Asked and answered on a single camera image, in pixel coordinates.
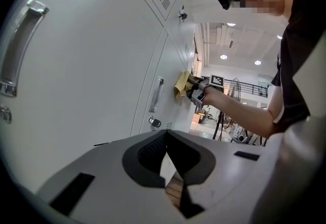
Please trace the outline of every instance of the black t-shirt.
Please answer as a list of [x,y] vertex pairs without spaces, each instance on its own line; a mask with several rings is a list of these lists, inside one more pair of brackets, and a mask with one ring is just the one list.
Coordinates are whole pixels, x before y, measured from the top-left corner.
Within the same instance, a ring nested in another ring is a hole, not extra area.
[[283,93],[283,107],[274,120],[279,132],[309,115],[293,76],[312,52],[325,28],[324,10],[316,5],[316,1],[293,0],[289,24],[281,40],[278,71],[271,82],[274,86],[281,86]]

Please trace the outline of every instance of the floor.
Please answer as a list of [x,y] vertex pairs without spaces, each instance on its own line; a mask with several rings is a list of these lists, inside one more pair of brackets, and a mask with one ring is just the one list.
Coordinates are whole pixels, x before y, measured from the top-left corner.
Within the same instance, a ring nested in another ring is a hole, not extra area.
[[173,176],[171,181],[165,187],[165,192],[174,206],[180,208],[180,200],[183,188],[183,181]]
[[[189,133],[203,138],[213,139],[215,129],[216,129],[216,122],[212,119],[205,119],[205,121],[201,124],[192,122]],[[216,140],[219,138],[220,134],[221,131],[218,130],[216,134]],[[231,141],[231,136],[225,131],[222,132],[222,141],[223,142]]]

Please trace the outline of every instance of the locker handle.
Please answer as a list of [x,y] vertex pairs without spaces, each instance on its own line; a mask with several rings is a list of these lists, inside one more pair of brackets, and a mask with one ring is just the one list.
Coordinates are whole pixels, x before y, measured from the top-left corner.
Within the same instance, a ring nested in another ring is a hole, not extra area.
[[7,47],[1,53],[3,58],[0,60],[0,94],[11,97],[17,95],[19,71],[24,54],[36,28],[48,11],[48,7],[35,0],[28,0],[20,10],[16,19],[18,24]]
[[151,105],[149,107],[149,111],[151,113],[155,113],[157,111],[158,102],[159,102],[159,99],[161,97],[161,93],[162,93],[163,86],[164,86],[164,79],[163,78],[158,76],[157,81],[159,82],[159,84],[158,84],[157,89],[155,89],[155,91],[154,91],[152,102],[151,102]]

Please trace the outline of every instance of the yellow cloth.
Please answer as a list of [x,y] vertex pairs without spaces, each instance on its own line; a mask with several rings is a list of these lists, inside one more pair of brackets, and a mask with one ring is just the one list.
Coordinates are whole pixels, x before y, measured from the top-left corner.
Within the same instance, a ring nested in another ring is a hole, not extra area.
[[186,91],[190,90],[193,87],[193,84],[187,81],[189,75],[189,71],[184,71],[175,84],[174,88],[177,90],[177,99],[186,96]]

